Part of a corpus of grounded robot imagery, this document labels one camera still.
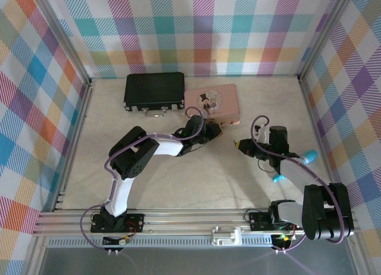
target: plaid wall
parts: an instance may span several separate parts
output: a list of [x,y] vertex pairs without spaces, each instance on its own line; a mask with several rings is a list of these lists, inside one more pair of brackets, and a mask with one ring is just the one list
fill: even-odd
[[336,181],[381,274],[381,0],[352,0],[307,78]]
[[0,0],[0,274],[23,267],[84,89],[33,0]]
[[293,75],[324,11],[324,0],[50,2],[95,77]]
[[324,11],[323,16],[321,17],[321,19],[319,21],[319,24],[316,27],[315,32],[314,32],[310,42],[308,43],[307,49],[305,50],[305,52],[303,54],[302,60],[299,63],[299,66],[298,66],[298,69],[296,71],[296,74],[299,74],[302,71],[302,69],[303,69],[303,67],[305,65],[305,61],[309,57],[309,54],[310,54],[312,48],[315,46],[317,40],[319,39],[321,31],[324,28],[326,22],[328,21],[328,16],[331,13],[333,7],[336,5],[337,1],[338,0],[330,0],[329,1],[328,6],[326,7],[326,9]]

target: wire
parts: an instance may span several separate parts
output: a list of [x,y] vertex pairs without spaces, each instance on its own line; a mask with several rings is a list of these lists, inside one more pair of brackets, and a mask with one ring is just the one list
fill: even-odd
[[248,211],[258,211],[259,213],[263,213],[263,211],[260,211],[260,210],[258,210],[258,209],[256,209],[256,208],[248,208],[248,209],[245,211],[245,213],[243,214],[243,220],[244,220],[245,222],[247,222],[247,223],[250,223],[250,221],[248,221],[248,220],[246,219],[246,215],[247,215]]
[[151,134],[151,135],[146,135],[142,138],[140,138],[139,140],[133,142],[132,144],[130,145],[127,145],[126,147],[124,147],[123,149],[120,149],[118,152],[115,152],[112,154],[112,156],[109,157],[109,159],[107,159],[107,161],[105,162],[104,164],[104,167],[105,167],[105,170],[107,172],[109,172],[111,175],[113,175],[113,178],[116,180],[118,178],[118,175],[115,171],[113,171],[112,169],[108,168],[108,165],[110,164],[110,162],[116,158],[117,156],[119,156],[120,154],[122,154],[123,152],[127,151],[128,149],[130,149],[131,147],[133,146],[136,146],[137,144],[143,142],[144,140],[148,139],[148,138],[159,138],[159,139],[172,139],[172,140],[176,140],[176,141],[184,141],[184,140],[189,140],[189,139],[192,139],[193,137],[199,135],[199,133],[201,132],[202,128],[204,127],[204,117],[202,115],[202,112],[201,110],[199,110],[197,107],[188,107],[186,110],[185,110],[185,115],[187,117],[190,118],[190,116],[188,115],[188,110],[190,109],[195,109],[197,110],[197,112],[199,112],[199,115],[201,116],[201,124],[200,126],[198,127],[197,131],[193,134],[193,135],[190,135],[188,137],[184,137],[184,138],[177,138],[177,137],[174,137],[173,135],[165,135],[165,134]]
[[83,219],[84,217],[86,216],[86,214],[90,211],[90,210],[93,210],[95,208],[101,208],[101,207],[104,207],[106,205],[108,205],[114,198],[114,195],[115,195],[115,190],[116,190],[116,187],[117,187],[117,179],[118,179],[118,175],[115,171],[113,171],[112,169],[108,168],[108,165],[110,164],[110,162],[117,156],[119,156],[120,154],[122,154],[123,152],[127,151],[128,149],[130,149],[131,147],[134,147],[136,146],[137,144],[143,142],[144,140],[148,139],[148,138],[159,138],[159,139],[173,139],[173,140],[176,140],[176,141],[183,141],[183,140],[188,140],[188,139],[192,139],[193,137],[199,135],[199,133],[201,132],[202,128],[204,127],[204,116],[202,115],[202,112],[200,109],[198,109],[197,107],[188,107],[186,110],[185,110],[185,115],[187,117],[190,118],[190,116],[188,115],[188,111],[190,109],[195,109],[197,110],[198,114],[201,116],[201,124],[200,126],[198,127],[197,131],[193,134],[193,135],[190,135],[188,137],[184,137],[184,138],[177,138],[177,137],[174,137],[173,135],[164,135],[164,134],[151,134],[151,135],[146,135],[140,139],[138,139],[137,141],[131,143],[130,145],[127,145],[126,147],[120,149],[119,151],[115,152],[114,154],[112,154],[112,156],[109,157],[109,159],[107,159],[107,161],[105,162],[104,164],[104,168],[107,172],[109,172],[111,175],[113,175],[113,185],[111,187],[111,192],[110,192],[110,195],[108,197],[108,200],[106,202],[104,202],[103,204],[100,204],[100,205],[93,205],[92,207],[89,207],[88,209],[86,209],[84,211],[84,213],[82,214],[80,220],[79,220],[79,227],[81,229],[81,233],[83,235],[83,237],[86,239],[86,241],[94,248],[102,251],[102,252],[105,252],[105,253],[108,253],[108,251],[106,251],[105,249],[99,247],[99,246],[96,246],[90,239],[89,237],[86,235],[85,233],[85,230],[83,229]]
[[133,229],[130,228],[130,230],[134,230],[134,232],[133,232],[133,234],[130,235],[130,236],[134,236],[134,235],[136,234],[136,232],[138,232],[138,231],[136,230],[135,223],[133,223],[132,221],[127,221],[127,224],[131,224],[131,225],[133,226]]
[[273,225],[280,226],[278,227],[280,230],[284,229],[288,226],[289,223],[274,223]]
[[265,170],[265,169],[262,169],[261,168],[261,166],[260,166],[260,159],[258,159],[258,168],[260,169],[260,170],[262,170],[263,172],[266,172],[266,173],[274,173],[275,172],[275,169],[274,169],[274,171],[267,171],[267,170]]
[[[342,215],[342,212],[341,212],[341,209],[340,209],[340,206],[339,206],[339,203],[338,201],[336,200],[333,192],[329,189],[328,185],[321,179],[318,177],[318,175],[316,175],[313,171],[311,171],[306,165],[304,165],[303,163],[293,159],[293,158],[290,158],[290,157],[287,157],[287,156],[284,156],[282,154],[278,154],[278,153],[274,153],[274,152],[271,152],[271,151],[268,151],[264,148],[262,148],[258,143],[257,141],[255,141],[255,138],[254,138],[254,132],[253,132],[253,129],[254,129],[254,126],[255,126],[255,123],[258,121],[258,119],[260,118],[265,118],[267,120],[266,125],[268,125],[270,123],[270,119],[266,116],[266,115],[259,115],[257,116],[254,121],[252,122],[251,124],[251,129],[250,129],[250,134],[251,134],[251,138],[255,144],[255,146],[257,146],[257,148],[269,155],[272,155],[272,156],[276,156],[276,157],[280,157],[280,158],[283,158],[285,160],[288,160],[298,166],[300,166],[303,170],[305,170],[308,174],[310,174],[316,181],[318,181],[320,184],[322,184],[324,186],[324,188],[326,188],[329,196],[331,197],[332,199],[332,202],[333,202],[333,205],[335,206],[335,210],[338,214],[338,217],[339,217],[339,224],[340,224],[340,236],[339,236],[339,239],[338,240],[331,240],[331,239],[327,239],[327,241],[331,242],[331,243],[334,243],[334,244],[339,244],[341,243],[343,240],[344,240],[344,237],[345,237],[345,229],[344,229],[344,220],[343,220],[343,215]],[[293,247],[291,248],[288,248],[287,250],[291,250],[291,249],[294,249],[296,248],[297,246],[299,246],[299,244],[306,238],[307,236],[304,234],[302,239],[296,244],[294,245]]]
[[297,248],[304,241],[304,239],[306,239],[306,237],[307,237],[307,235],[303,234],[302,238],[300,238],[299,242],[297,244],[295,244],[294,246],[290,245],[288,248],[283,249],[283,248],[280,248],[276,245],[273,245],[273,248],[280,250],[280,251],[290,251],[290,250],[293,250],[294,248]]

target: metal frame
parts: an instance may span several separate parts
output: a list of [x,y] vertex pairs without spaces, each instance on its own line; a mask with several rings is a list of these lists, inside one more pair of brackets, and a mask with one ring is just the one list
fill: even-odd
[[55,211],[56,209],[61,210],[61,206],[65,197],[67,183],[69,181],[71,169],[73,168],[80,135],[81,135],[83,126],[85,125],[85,120],[88,115],[88,110],[90,107],[90,102],[93,96],[93,92],[94,92],[94,82],[91,83],[89,86],[87,86],[85,89],[82,107],[79,112],[76,128],[74,130],[73,137],[70,142],[67,158],[64,163],[63,173],[57,185],[58,189],[56,189],[56,191],[54,192],[54,196],[53,196],[54,200],[51,204],[50,211]]
[[[26,257],[26,263],[23,268],[23,274],[39,274],[42,264],[43,256],[49,242],[52,238],[73,238],[82,236],[79,220],[84,210],[62,210],[61,204],[64,199],[65,189],[68,179],[70,177],[71,168],[73,166],[74,157],[76,154],[77,145],[80,139],[80,134],[85,123],[87,111],[89,108],[90,100],[93,93],[91,86],[91,79],[88,76],[76,50],[73,48],[70,39],[60,25],[57,17],[55,16],[48,0],[35,0],[43,15],[47,19],[52,31],[55,33],[58,41],[63,46],[66,54],[69,56],[70,61],[73,63],[77,72],[80,74],[83,81],[87,84],[85,97],[83,99],[82,108],[76,128],[73,134],[73,140],[68,152],[67,161],[64,166],[63,175],[57,185],[57,190],[54,195],[54,202],[51,206],[51,212],[43,212],[38,219],[32,241],[29,245]],[[328,40],[333,28],[336,26],[342,12],[350,0],[338,0],[335,8],[330,13],[328,21],[320,34],[315,47],[307,58],[305,67],[303,68],[300,79],[300,85],[306,107],[308,109],[311,124],[314,127],[314,136],[319,143],[320,155],[324,158],[326,170],[330,178],[332,171],[329,167],[327,156],[324,152],[323,144],[318,136],[318,130],[312,109],[307,101],[307,94],[304,90],[304,81],[307,74],[313,68],[313,65],[318,58],[324,44]],[[136,234],[137,238],[154,238],[157,236],[208,236],[211,238],[211,231],[217,226],[219,227],[239,227],[242,232],[242,237],[253,235],[279,235],[281,231],[263,231],[251,232],[249,223],[243,219],[246,209],[141,209],[129,210],[129,213],[142,213],[145,214],[145,227],[142,233]],[[89,212],[84,220],[85,232],[89,234],[91,226],[91,212]],[[358,231],[358,225],[355,226],[355,231]],[[297,234],[303,234],[303,231],[297,231]],[[92,238],[99,242],[101,236],[117,236],[122,234],[97,234],[92,235]],[[375,274],[374,268],[370,257],[366,253],[364,241],[361,233],[356,233],[353,237],[347,239],[352,256],[355,261],[355,266],[359,274]]]
[[80,57],[77,54],[77,51],[73,47],[70,38],[67,36],[65,30],[63,29],[60,21],[57,19],[52,7],[48,0],[35,0],[36,5],[41,10],[42,15],[45,17],[46,21],[49,24],[53,34],[57,38],[57,41],[62,46],[66,55],[68,56],[70,62],[73,64],[74,68],[77,71],[77,74],[81,77],[82,81],[85,82],[88,86],[91,83],[91,78],[89,77]]
[[336,4],[334,5],[331,13],[327,17],[326,24],[324,25],[323,29],[321,30],[321,33],[319,35],[319,38],[316,41],[316,44],[312,48],[310,54],[308,55],[307,59],[305,60],[304,67],[299,75],[299,78],[301,81],[304,81],[308,73],[313,68],[315,62],[317,61],[317,58],[319,57],[321,51],[324,48],[324,45],[328,41],[328,39],[331,36],[331,33],[337,23],[339,22],[339,19],[344,12],[346,6],[350,0],[337,0]]

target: blue cap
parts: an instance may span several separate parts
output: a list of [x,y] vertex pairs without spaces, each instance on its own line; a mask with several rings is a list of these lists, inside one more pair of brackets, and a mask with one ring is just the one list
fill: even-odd
[[273,182],[276,183],[276,182],[278,182],[278,181],[280,181],[280,180],[283,180],[284,178],[285,178],[284,175],[276,174],[276,175],[274,175],[274,177],[273,177]]
[[318,153],[316,150],[310,150],[304,153],[300,158],[303,161],[303,164],[308,164],[314,161],[318,156]]

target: black briefcase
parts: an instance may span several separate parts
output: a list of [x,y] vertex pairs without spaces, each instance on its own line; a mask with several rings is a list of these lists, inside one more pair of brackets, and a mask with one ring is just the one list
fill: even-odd
[[[129,74],[124,92],[126,111],[143,111],[147,117],[165,116],[167,110],[184,108],[183,73]],[[161,114],[148,111],[161,110]]]

